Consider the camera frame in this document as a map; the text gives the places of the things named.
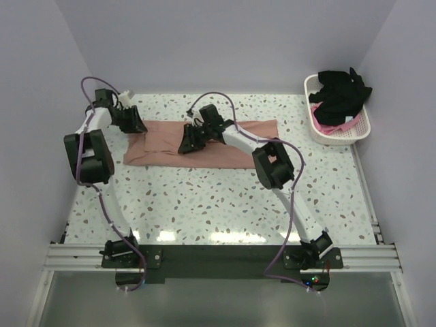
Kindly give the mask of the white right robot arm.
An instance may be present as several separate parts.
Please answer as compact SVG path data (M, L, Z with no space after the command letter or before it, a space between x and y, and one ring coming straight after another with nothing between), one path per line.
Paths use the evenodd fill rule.
M295 191L300 175L285 149L286 142L278 138L261 138L243 129L233 120L225 120L214 105L199 111L189 109L191 119L183 127L183 139L178 152L182 155L202 150L210 140L233 146L253 159L257 178L271 190L290 214L291 225L300 237L302 253L296 257L302 266L320 267L327 259L333 242L309 210L306 202Z

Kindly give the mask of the salmon pink t shirt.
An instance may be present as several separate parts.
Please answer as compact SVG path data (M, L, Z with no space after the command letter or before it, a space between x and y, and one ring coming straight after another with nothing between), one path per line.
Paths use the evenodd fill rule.
M129 135L123 163L127 166L174 168L254 169L253 158L241 150L210 141L200 151L181 155L182 121L145 121L145 134Z

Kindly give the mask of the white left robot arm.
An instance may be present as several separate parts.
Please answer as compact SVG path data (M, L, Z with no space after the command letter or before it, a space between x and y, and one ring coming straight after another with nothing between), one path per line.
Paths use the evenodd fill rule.
M104 129L109 126L118 127L124 134L148 132L127 93L98 89L86 109L83 124L76 132L66 135L63 142L76 183L96 193L107 238L100 254L105 262L134 267L143 259L138 241L116 198L115 164L104 136Z

